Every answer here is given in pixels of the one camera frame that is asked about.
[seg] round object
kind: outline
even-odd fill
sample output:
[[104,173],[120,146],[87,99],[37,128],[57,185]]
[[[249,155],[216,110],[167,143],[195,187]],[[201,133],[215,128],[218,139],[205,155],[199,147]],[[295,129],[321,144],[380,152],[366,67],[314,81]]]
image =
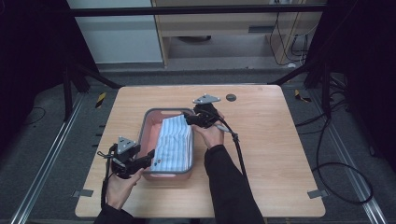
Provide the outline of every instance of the round object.
[[230,102],[233,102],[233,101],[235,101],[236,100],[236,96],[234,95],[234,94],[227,94],[226,96],[225,96],[225,98],[228,100],[228,101],[230,101]]

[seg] person's arm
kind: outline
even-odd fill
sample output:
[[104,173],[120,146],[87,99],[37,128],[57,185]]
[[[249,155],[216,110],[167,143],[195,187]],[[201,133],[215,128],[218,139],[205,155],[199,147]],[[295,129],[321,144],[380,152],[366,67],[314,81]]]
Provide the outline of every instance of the person's arm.
[[134,217],[122,210],[132,188],[143,174],[143,169],[140,169],[136,174],[129,179],[121,179],[116,175],[112,175],[108,179],[106,190],[106,204],[99,213],[99,216],[94,221],[94,224],[131,224]]
[[262,224],[262,213],[254,201],[248,182],[233,164],[223,145],[224,132],[216,126],[204,129],[192,125],[192,128],[204,138],[209,148],[205,153],[205,168],[217,224]]

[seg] person's hand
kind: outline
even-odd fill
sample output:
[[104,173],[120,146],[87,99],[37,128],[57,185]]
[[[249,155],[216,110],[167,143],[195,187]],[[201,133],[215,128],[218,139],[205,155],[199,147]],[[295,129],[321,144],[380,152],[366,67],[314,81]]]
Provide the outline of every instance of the person's hand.
[[142,176],[143,171],[144,169],[141,168],[134,175],[131,175],[131,178],[129,179],[122,179],[116,176],[116,174],[113,174],[108,179],[106,192],[107,204],[117,210],[121,210],[131,194],[132,188]]
[[201,128],[195,124],[192,124],[191,127],[204,138],[207,148],[210,149],[217,145],[224,145],[224,131],[220,130],[215,125],[207,129]]

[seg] black curtain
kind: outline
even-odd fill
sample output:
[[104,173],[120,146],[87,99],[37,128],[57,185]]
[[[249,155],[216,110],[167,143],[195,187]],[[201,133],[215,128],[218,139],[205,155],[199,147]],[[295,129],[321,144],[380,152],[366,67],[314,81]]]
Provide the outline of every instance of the black curtain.
[[[352,7],[355,1],[344,2]],[[323,13],[307,60],[318,55],[336,30],[326,52],[331,70],[346,75],[349,102],[371,147],[396,171],[396,1],[358,0],[350,13],[349,9]],[[337,30],[346,15],[347,20]],[[319,81],[320,75],[319,69],[313,69],[307,79]]]
[[[69,5],[65,0],[0,0],[0,155],[31,112],[35,96],[63,83],[66,55],[98,73],[75,18],[47,13],[52,9]],[[55,36],[61,39],[54,42]]]

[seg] floor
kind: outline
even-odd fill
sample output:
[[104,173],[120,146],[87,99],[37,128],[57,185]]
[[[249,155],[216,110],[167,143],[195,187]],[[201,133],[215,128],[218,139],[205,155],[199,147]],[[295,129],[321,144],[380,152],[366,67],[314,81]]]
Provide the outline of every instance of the floor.
[[[212,36],[208,41],[199,38],[174,38],[169,53],[170,60],[162,68],[138,68],[128,73],[103,73],[126,85],[177,85],[211,83],[267,83],[283,77],[294,66],[301,65],[300,58],[288,65],[278,65],[263,35]],[[311,119],[321,113],[320,88],[305,90],[304,74],[282,86],[295,123]],[[2,158],[0,166],[0,223],[8,223],[17,214],[29,189],[39,189],[30,196],[34,204],[23,207],[32,223],[92,223],[92,219],[74,215],[77,198],[71,195],[80,190],[88,173],[94,151],[99,144],[103,125],[106,124],[117,91],[90,80],[89,93],[79,94],[74,90],[75,102],[83,102],[78,108],[76,121],[70,129],[64,128],[63,89],[57,86],[43,91],[36,97],[35,108],[26,120],[18,136],[13,140],[12,153]],[[296,99],[299,90],[304,99]],[[98,95],[105,91],[106,100],[100,109],[94,108]],[[335,102],[342,95],[333,96]],[[305,154],[312,167],[319,133],[323,120],[298,128]],[[65,130],[66,139],[57,139],[59,130]],[[49,154],[55,142],[59,151]],[[323,135],[321,161],[341,161],[359,167],[373,183],[375,198],[366,205],[356,205],[331,196],[323,198],[327,214],[319,219],[269,218],[268,223],[396,223],[396,174],[381,158],[374,158],[367,150],[367,142],[359,124],[343,105],[333,111],[332,123]],[[48,171],[40,169],[48,162]],[[42,182],[36,174],[43,172]],[[325,189],[315,174],[318,187]],[[323,175],[336,192],[352,200],[368,196],[364,180],[343,167],[327,167]]]

